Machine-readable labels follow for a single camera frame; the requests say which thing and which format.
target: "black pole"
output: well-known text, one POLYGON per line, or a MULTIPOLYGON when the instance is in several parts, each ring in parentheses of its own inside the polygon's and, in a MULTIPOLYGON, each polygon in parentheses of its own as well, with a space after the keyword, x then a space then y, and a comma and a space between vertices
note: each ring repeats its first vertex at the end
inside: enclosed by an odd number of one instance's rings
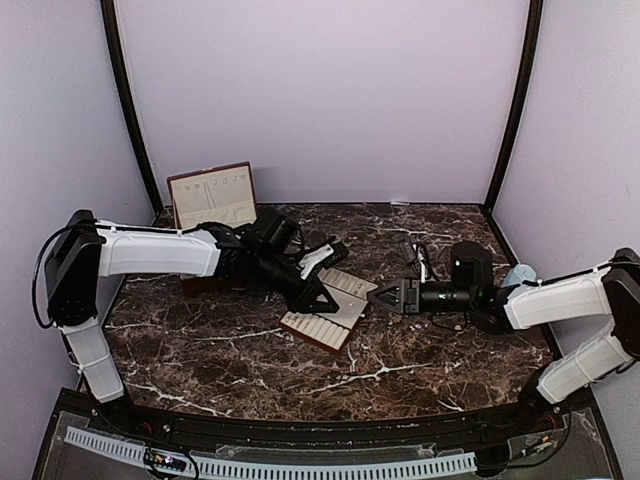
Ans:
POLYGON ((513 145, 516 142, 522 111, 524 110, 524 102, 527 98, 527 89, 529 88, 529 80, 531 79, 531 70, 533 68, 533 59, 536 53, 536 44, 538 43, 538 33, 540 31, 540 22, 542 20, 542 4, 544 0, 531 0, 529 3, 529 18, 527 19, 527 29, 524 35, 524 44, 522 46, 522 57, 520 58, 520 69, 518 70, 518 78, 516 80, 516 88, 513 92, 513 101, 511 102, 511 110, 507 126, 502 138, 502 146, 496 161, 496 167, 493 171, 487 198, 484 201, 484 207, 493 212, 500 188, 507 174, 509 159, 513 152, 513 145))
POLYGON ((138 123, 136 109, 133 104, 133 96, 131 95, 127 69, 124 63, 124 55, 122 54, 116 10, 113 2, 114 0, 101 0, 100 2, 102 5, 104 32, 107 36, 109 56, 111 57, 111 67, 113 68, 113 76, 116 80, 118 96, 120 97, 120 105, 127 124, 127 130, 129 131, 129 137, 131 138, 133 152, 136 156, 136 161, 138 162, 138 168, 140 169, 144 186, 147 189, 147 195, 149 196, 151 206, 153 207, 154 212, 158 214, 163 210, 162 199, 160 198, 158 185, 153 176, 153 171, 151 170, 151 163, 149 163, 149 156, 147 155, 147 149, 144 145, 144 140, 142 139, 140 124, 138 123))

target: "marble table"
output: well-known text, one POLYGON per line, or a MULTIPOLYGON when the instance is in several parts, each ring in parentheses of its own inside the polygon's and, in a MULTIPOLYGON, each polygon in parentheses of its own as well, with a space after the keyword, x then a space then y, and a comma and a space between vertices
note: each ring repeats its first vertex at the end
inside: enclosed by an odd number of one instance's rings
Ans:
MULTIPOLYGON (((301 223, 308 244, 342 239, 350 256, 336 268, 374 283, 412 275, 397 247, 407 234, 428 245, 443 278, 449 247, 464 239, 493 252, 498 280, 509 270, 474 205, 277 208, 301 223)), ((170 211, 158 221, 172 223, 170 211)), ((139 275, 127 279, 105 331, 137 404, 245 419, 380 420, 502 405, 552 359, 537 328, 501 337, 473 326, 454 332, 427 314, 372 305, 334 356, 279 329, 285 312, 265 290, 187 298, 177 275, 139 275)), ((463 323, 460 315, 437 320, 463 323)))

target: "white wall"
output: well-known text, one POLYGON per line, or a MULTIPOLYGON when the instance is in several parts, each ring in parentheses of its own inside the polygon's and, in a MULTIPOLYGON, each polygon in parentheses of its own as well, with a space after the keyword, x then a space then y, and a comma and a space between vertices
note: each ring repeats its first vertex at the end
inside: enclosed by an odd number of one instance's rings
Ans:
MULTIPOLYGON (((640 5, 545 2, 527 105, 495 212, 542 276, 640 252, 640 5)), ((566 352, 603 319, 554 328, 566 352)), ((595 387, 625 478, 638 478, 640 368, 595 387)))
POLYGON ((119 1, 164 202, 243 160, 261 201, 483 201, 528 3, 119 1))
MULTIPOLYGON (((0 0, 0 451, 2 478, 30 478, 61 386, 59 334, 36 326, 40 246, 78 208, 148 224, 96 1, 0 0)), ((101 285, 102 307, 117 281, 101 285)))

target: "white cable tray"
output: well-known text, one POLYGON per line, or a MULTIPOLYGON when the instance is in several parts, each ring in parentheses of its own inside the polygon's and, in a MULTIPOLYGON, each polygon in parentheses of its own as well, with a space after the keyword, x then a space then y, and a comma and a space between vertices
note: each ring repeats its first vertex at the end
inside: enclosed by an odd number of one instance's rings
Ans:
MULTIPOLYGON (((122 463, 146 468, 142 461, 145 447, 140 443, 132 443, 131 440, 114 439, 97 432, 68 427, 64 441, 122 463)), ((193 465, 184 455, 156 448, 154 450, 170 453, 174 458, 186 461, 187 469, 182 475, 191 478, 194 476, 193 465)), ((192 456, 200 468, 200 478, 203 480, 422 480, 476 471, 473 452, 369 465, 271 465, 192 456)), ((169 468, 156 468, 169 474, 180 473, 169 468)))

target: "white arm segment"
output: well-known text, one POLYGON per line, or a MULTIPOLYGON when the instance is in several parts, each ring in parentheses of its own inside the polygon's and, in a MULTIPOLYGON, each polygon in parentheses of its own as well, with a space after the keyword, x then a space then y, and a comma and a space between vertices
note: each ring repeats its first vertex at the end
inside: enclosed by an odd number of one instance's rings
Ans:
POLYGON ((504 306, 511 326, 524 330, 541 323, 611 314, 602 284, 602 277, 609 270, 604 268, 543 287, 520 285, 504 306))
POLYGON ((538 391, 549 403, 561 402, 571 393, 631 362, 611 332, 615 322, 584 342, 568 356, 550 364, 538 382, 538 391))
MULTIPOLYGON (((111 222, 100 225, 115 227, 111 222)), ((123 273, 185 273, 213 275, 220 249, 207 231, 175 234, 99 229, 106 239, 100 253, 98 275, 123 273)), ((89 383, 91 393, 100 403, 116 400, 124 394, 124 385, 113 361, 102 326, 96 317, 74 327, 60 327, 78 362, 80 372, 89 383)))
MULTIPOLYGON (((100 225, 113 226, 100 221, 100 225)), ((98 230, 106 239, 100 254, 98 275, 107 277, 123 273, 185 273, 211 276, 220 258, 213 236, 199 230, 175 235, 155 232, 98 230)))

